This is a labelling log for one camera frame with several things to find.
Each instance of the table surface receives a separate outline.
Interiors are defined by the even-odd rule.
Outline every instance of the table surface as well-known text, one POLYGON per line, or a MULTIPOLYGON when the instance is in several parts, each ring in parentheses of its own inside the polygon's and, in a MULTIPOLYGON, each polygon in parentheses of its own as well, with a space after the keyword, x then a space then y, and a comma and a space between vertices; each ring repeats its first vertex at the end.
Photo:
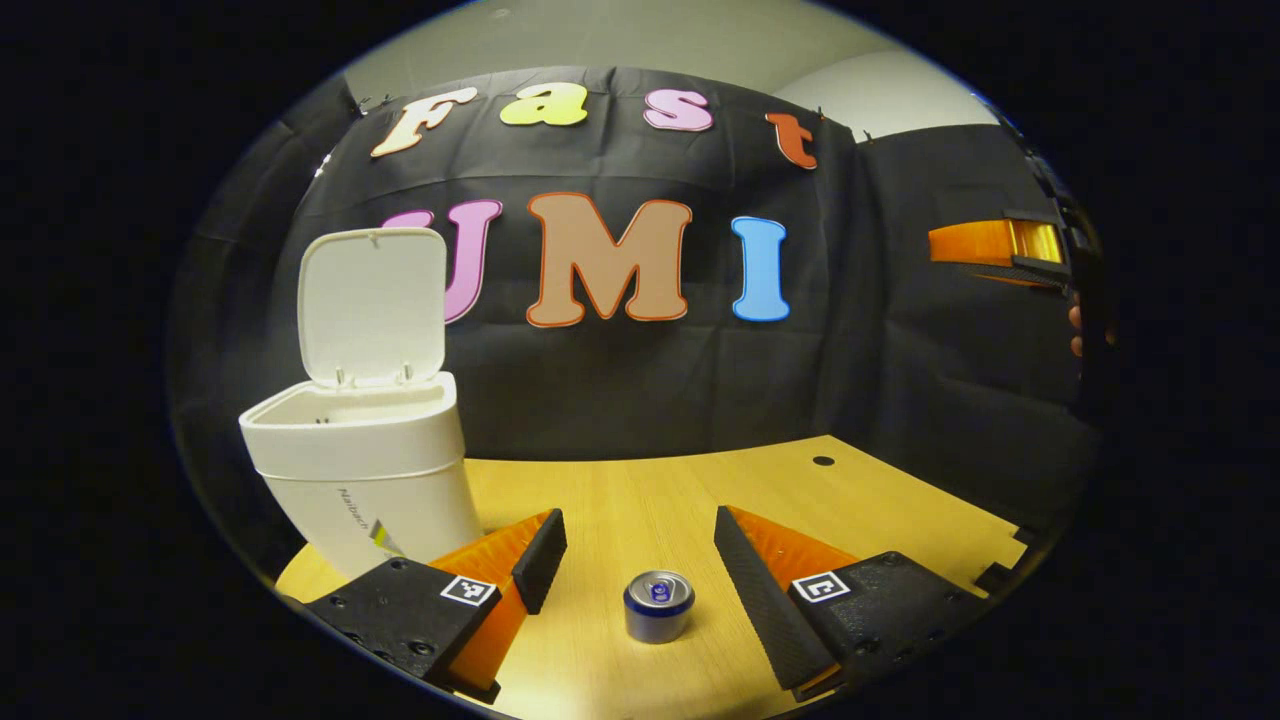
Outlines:
MULTIPOLYGON (((716 550, 721 505, 856 557, 896 550, 982 597, 973 583, 983 570, 1011 568, 1025 551, 1015 525, 826 436, 646 460, 468 459, 466 471, 485 532, 550 507, 564 512, 559 573, 511 646, 502 692, 484 706, 529 720, 767 717, 797 707, 778 688, 716 550), (622 606, 626 584, 653 569, 685 575, 698 593, 685 634, 659 646, 626 634, 622 606)), ((310 602, 346 582, 307 546, 276 589, 310 602)))

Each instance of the letter m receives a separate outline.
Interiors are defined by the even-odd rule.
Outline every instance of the letter m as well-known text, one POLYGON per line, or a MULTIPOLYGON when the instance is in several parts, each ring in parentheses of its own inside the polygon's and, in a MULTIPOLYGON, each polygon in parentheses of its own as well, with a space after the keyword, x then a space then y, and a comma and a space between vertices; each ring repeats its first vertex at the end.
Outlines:
POLYGON ((635 320, 675 320, 689 310, 680 293, 680 251, 685 225, 694 213, 680 202, 650 200, 636 210, 614 242, 595 202, 576 192, 548 192, 529 201, 543 223, 543 270, 538 302, 525 314, 540 328, 580 322, 585 314, 573 299, 576 273, 604 319, 613 316, 631 277, 635 295, 627 315, 635 320))

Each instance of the letter i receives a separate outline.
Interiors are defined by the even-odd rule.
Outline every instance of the letter i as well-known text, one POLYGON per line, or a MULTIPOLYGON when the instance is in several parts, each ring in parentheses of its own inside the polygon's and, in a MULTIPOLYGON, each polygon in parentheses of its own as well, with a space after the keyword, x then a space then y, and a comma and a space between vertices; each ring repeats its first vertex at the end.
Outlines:
POLYGON ((733 218, 733 234, 742 238, 742 297, 733 314, 744 320, 772 323, 791 314, 782 300, 782 240, 787 228, 762 218, 733 218))

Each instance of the can top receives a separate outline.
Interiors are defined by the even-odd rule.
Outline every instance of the can top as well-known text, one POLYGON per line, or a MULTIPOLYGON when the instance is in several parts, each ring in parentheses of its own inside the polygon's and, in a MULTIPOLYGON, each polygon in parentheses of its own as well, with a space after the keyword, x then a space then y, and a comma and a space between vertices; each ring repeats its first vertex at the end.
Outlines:
POLYGON ((669 618, 694 605, 694 587, 678 573, 650 570, 631 580, 622 601, 640 615, 669 618))

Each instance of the white wall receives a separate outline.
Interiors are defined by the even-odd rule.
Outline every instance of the white wall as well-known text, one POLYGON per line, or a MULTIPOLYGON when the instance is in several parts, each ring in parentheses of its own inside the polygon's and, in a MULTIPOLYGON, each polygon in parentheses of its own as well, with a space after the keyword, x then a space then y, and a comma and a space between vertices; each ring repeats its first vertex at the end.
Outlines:
POLYGON ((1000 124, 959 79, 905 50, 841 60, 801 77, 774 96, 849 126, 859 142, 943 126, 1000 124))
POLYGON ((408 28, 347 68, 356 100, 547 65, 630 65, 772 92, 901 47, 804 0, 481 0, 408 28))

